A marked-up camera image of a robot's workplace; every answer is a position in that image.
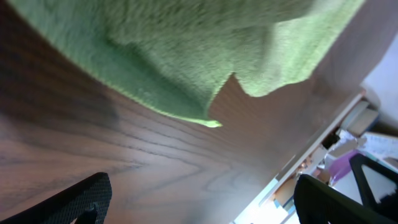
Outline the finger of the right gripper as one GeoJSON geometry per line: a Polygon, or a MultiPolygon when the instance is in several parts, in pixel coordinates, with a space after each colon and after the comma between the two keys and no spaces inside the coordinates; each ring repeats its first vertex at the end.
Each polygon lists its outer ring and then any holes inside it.
{"type": "Polygon", "coordinates": [[[381,215],[397,215],[397,173],[362,154],[349,164],[363,206],[381,215]]]}

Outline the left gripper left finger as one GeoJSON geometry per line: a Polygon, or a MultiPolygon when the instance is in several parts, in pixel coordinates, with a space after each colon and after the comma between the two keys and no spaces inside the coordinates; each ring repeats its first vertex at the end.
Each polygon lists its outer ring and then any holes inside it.
{"type": "Polygon", "coordinates": [[[98,172],[1,224],[103,224],[111,198],[109,176],[98,172]]]}

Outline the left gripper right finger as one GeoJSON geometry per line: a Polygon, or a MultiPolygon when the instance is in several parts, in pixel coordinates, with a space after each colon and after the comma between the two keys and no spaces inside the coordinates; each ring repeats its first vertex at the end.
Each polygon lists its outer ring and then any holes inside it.
{"type": "Polygon", "coordinates": [[[301,224],[394,224],[310,175],[299,177],[294,204],[301,224]]]}

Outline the light green cloth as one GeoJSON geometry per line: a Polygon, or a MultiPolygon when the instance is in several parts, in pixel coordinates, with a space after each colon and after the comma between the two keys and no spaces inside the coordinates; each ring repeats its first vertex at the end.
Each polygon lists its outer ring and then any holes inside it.
{"type": "Polygon", "coordinates": [[[362,0],[11,0],[87,74],[160,114],[217,128],[230,77],[262,97],[308,79],[362,0]]]}

